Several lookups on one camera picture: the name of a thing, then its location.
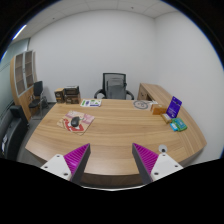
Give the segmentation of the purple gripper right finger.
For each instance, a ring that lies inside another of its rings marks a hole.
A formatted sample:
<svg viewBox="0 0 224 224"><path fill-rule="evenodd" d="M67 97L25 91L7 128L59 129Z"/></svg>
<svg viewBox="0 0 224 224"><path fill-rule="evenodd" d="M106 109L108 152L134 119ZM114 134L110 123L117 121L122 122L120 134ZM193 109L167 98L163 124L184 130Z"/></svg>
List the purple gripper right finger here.
<svg viewBox="0 0 224 224"><path fill-rule="evenodd" d="M158 154L137 144L132 144L132 154L139 170L142 182L149 184L152 182L151 171L158 159Z"/></svg>

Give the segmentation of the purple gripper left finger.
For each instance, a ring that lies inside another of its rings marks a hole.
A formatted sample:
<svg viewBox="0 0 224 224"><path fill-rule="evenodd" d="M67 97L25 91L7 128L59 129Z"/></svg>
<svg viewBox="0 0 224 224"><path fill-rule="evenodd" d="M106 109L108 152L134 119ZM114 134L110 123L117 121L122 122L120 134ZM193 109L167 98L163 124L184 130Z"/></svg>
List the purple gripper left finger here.
<svg viewBox="0 0 224 224"><path fill-rule="evenodd" d="M90 153L90 144L85 144L64 156L65 162L72 174L71 182L77 185L80 184Z"/></svg>

